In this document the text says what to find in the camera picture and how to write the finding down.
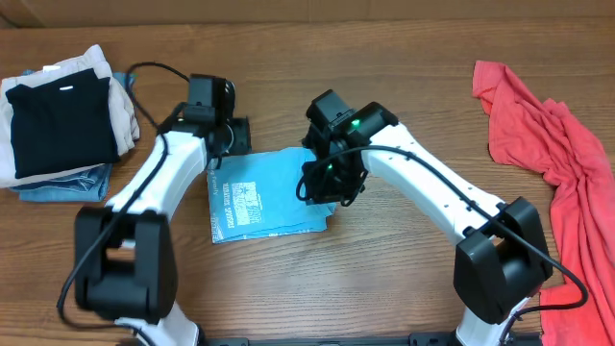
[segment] folded clothes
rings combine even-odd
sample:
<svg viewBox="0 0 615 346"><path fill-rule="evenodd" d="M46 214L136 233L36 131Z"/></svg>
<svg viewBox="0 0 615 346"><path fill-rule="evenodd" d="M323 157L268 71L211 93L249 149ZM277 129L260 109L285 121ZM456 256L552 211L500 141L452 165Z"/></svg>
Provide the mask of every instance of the folded clothes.
<svg viewBox="0 0 615 346"><path fill-rule="evenodd" d="M7 100L6 92L18 85L38 87L58 80L61 77L90 68L93 68L99 79L111 77L111 68L105 60L103 51L98 45L90 47L86 53L80 57L57 62L53 66L59 68L47 69L28 76L6 78L2 80L2 85L0 87L0 187L43 182L84 171L94 166L84 166L62 172L40 174L22 179L15 178L14 154L11 146L13 110L11 104L9 104ZM111 126L117 145L117 155L121 156L135 146L135 140L139 137L139 130L135 121L133 105L122 85L115 79L110 79L108 103Z"/></svg>
<svg viewBox="0 0 615 346"><path fill-rule="evenodd" d="M100 202L109 190L112 164L90 168L47 182L11 187L26 202Z"/></svg>
<svg viewBox="0 0 615 346"><path fill-rule="evenodd" d="M109 77L93 69L7 91L14 116L15 178L119 161L109 117Z"/></svg>
<svg viewBox="0 0 615 346"><path fill-rule="evenodd" d="M325 231L335 203L308 206L295 195L301 166L314 159L305 148L223 159L208 172L213 242Z"/></svg>

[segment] red cloth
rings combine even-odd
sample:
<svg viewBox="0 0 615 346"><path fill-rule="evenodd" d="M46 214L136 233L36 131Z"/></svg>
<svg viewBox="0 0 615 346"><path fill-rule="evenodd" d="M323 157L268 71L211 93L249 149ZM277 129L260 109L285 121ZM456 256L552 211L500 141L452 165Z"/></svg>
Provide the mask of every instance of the red cloth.
<svg viewBox="0 0 615 346"><path fill-rule="evenodd" d="M541 103L502 63L477 62L472 94L490 116L493 160L543 173L557 186L551 203L557 250L590 292L580 309L541 312L543 344L615 345L615 182L603 146L563 102ZM540 304L579 298L566 278L543 289Z"/></svg>

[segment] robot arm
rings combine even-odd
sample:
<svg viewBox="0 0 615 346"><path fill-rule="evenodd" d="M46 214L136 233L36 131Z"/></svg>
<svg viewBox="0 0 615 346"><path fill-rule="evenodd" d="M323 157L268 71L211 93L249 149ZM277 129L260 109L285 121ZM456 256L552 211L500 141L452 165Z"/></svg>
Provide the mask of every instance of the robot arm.
<svg viewBox="0 0 615 346"><path fill-rule="evenodd" d="M207 100L219 99L212 97L211 91L215 87L204 86L208 77L194 78L194 83L190 80L188 105L176 109L177 113L184 110L184 117L175 114L165 121L164 135L157 137L152 155L135 178L109 200L105 209L83 208L75 223L77 260L84 256L106 220L126 205L152 172L162 155L160 136L166 137L169 145L166 161L140 198L130 205L128 214L123 216L107 244L108 247L119 247L130 240L128 244L135 246L135 262L126 267L107 259L101 252L99 257L88 260L75 280L76 299L82 309L93 310L118 325L131 326L139 331L138 337L149 346L205 344L200 328L185 318L175 303L177 269L168 222L190 183L206 169L211 159L219 162L223 154L245 154L249 150L247 120L231 119L227 112L223 116L219 111L211 112L211 109L224 110L223 106L230 103L230 97L228 102L208 104ZM219 86L225 90L220 92L226 95L230 94L229 90L234 90L230 83ZM198 101L201 94L208 97ZM379 104L372 103L355 111L330 90L312 102L307 117L311 125L304 145L316 153L318 160L330 159L330 156L353 148L360 150L355 150L352 155L337 155L330 160L329 166L320 169L318 161L306 163L303 168L305 200L309 203L341 201L343 205L350 205L348 201L352 202L362 191L366 174L370 172L414 201L455 246L454 285L467 307L463 321L453 334L412 334L408 344L499 345L499 337L510 315L527 302L553 270L527 249L506 238L494 245L491 237L504 236L493 227L492 221L505 222L517 235L546 253L546 241L536 210L521 198L507 205L500 198L463 180L427 152L407 128ZM399 153L366 148L376 145L414 153L463 190L486 214L460 200L459 195L424 164L408 160ZM244 340L210 339L207 344L234 346L245 343ZM387 342L378 340L374 344L388 345ZM517 341L515 345L536 345L535 342L535 339L528 343ZM326 343L367 345L365 340ZM250 344L268 345L265 341L251 341ZM291 340L288 344L314 343Z"/></svg>
<svg viewBox="0 0 615 346"><path fill-rule="evenodd" d="M377 103L355 111L329 90L312 102L307 117L311 124L304 145L318 160L304 165L303 199L349 205L347 201L352 202L362 191L367 172L397 187L455 247L454 286L467 308L454 337L447 333L435 339L441 336L442 344L463 346L499 345L510 316L549 279L553 269L499 232L499 225L492 221L505 222L528 243L548 253L536 209L523 198L507 205L471 185L425 150L406 126ZM395 148L398 153L370 147ZM423 163L400 155L400 151L412 153ZM484 213L472 208L444 180ZM492 242L494 236L503 239L500 244ZM526 344L522 342L517 340L516 345Z"/></svg>
<svg viewBox="0 0 615 346"><path fill-rule="evenodd" d="M168 157L154 180L147 185L139 199L131 204L128 213L141 214L146 210L153 210L158 214L165 214L171 220L190 183L207 167L205 141L188 132L171 131L158 135L152 154L126 187L109 199L107 207L112 207L113 211L124 207L133 192L154 169L162 156L161 136L165 136L168 142Z"/></svg>

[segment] black folded shirt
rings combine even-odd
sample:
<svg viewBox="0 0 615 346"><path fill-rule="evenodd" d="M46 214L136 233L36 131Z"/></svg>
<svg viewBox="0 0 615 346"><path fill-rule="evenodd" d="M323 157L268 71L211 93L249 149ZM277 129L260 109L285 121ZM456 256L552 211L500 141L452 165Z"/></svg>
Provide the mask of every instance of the black folded shirt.
<svg viewBox="0 0 615 346"><path fill-rule="evenodd" d="M14 115L15 178L119 161L109 115L110 78L93 69L7 91Z"/></svg>

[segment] wooden table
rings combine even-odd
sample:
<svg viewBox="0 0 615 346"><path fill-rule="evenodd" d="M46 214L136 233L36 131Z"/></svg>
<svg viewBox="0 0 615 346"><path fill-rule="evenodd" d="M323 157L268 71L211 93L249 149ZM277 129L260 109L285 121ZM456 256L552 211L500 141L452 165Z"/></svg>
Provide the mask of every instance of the wooden table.
<svg viewBox="0 0 615 346"><path fill-rule="evenodd" d="M528 198L549 223L554 189L538 174L494 163L487 116L471 97L476 60L506 62L540 99L566 101L615 155L615 22L609 18L436 20L347 24L158 26L0 31L0 76L81 55L99 43L111 66L168 63L224 76L249 116L255 152L300 145L310 101L335 89L355 108L378 101L461 176L507 201ZM186 98L184 81L141 69L135 92L158 121ZM151 150L154 132L111 176L113 195ZM0 191L0 345L112 345L126 334L76 333L55 303L73 263L81 204L19 202ZM172 221L178 301L208 336L253 339L404 335L452 330L463 305L453 289L454 249L394 188L368 179L322 234L212 245L206 178ZM547 285L561 283L559 273ZM91 314L69 313L84 321ZM540 331L534 314L518 331Z"/></svg>

